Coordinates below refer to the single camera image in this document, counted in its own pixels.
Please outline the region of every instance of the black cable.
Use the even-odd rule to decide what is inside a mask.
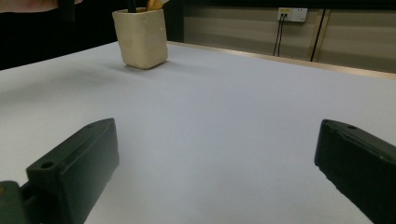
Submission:
[[[326,8],[323,9],[322,17],[321,17],[321,19],[320,19],[320,24],[319,24],[317,39],[315,40],[314,49],[312,50],[311,60],[309,60],[309,62],[314,61],[315,50],[317,49],[317,44],[318,44],[318,40],[319,40],[319,36],[320,36],[320,30],[321,30],[321,26],[322,26],[322,24],[323,24],[323,19],[324,19],[325,14],[326,14]]]
[[[277,46],[277,57],[279,57],[280,43],[282,42],[283,23],[284,23],[285,18],[286,18],[287,16],[288,16],[288,15],[285,14],[285,15],[283,16],[283,19],[281,19],[281,23],[280,23],[280,37],[279,37],[279,45]]]
[[[279,39],[280,23],[282,22],[282,18],[283,18],[283,14],[280,14],[279,23],[277,24],[277,34],[276,34],[276,42],[274,46],[273,56],[275,56],[275,52],[276,52],[277,40]]]

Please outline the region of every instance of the pen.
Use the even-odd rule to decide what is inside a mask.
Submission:
[[[169,0],[148,0],[146,6],[147,11],[157,10],[163,8],[163,4],[167,3]]]
[[[126,6],[128,7],[129,13],[136,13],[136,1],[135,0],[126,0]]]

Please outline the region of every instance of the gripper screw hole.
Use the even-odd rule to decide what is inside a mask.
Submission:
[[[48,161],[48,162],[45,162],[44,164],[42,164],[41,168],[48,169],[48,168],[50,168],[52,166],[53,166],[53,162],[52,161]]]

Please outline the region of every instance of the pen holder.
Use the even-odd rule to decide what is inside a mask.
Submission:
[[[129,66],[150,69],[166,61],[166,29],[163,10],[136,13],[126,9],[113,12],[113,20],[119,41],[122,60]]]

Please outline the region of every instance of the white table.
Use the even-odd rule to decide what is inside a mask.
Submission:
[[[141,71],[113,43],[0,72],[0,180],[22,185],[28,165],[106,118],[121,165],[87,224],[364,224],[314,165],[319,125],[396,145],[396,81],[173,44]]]

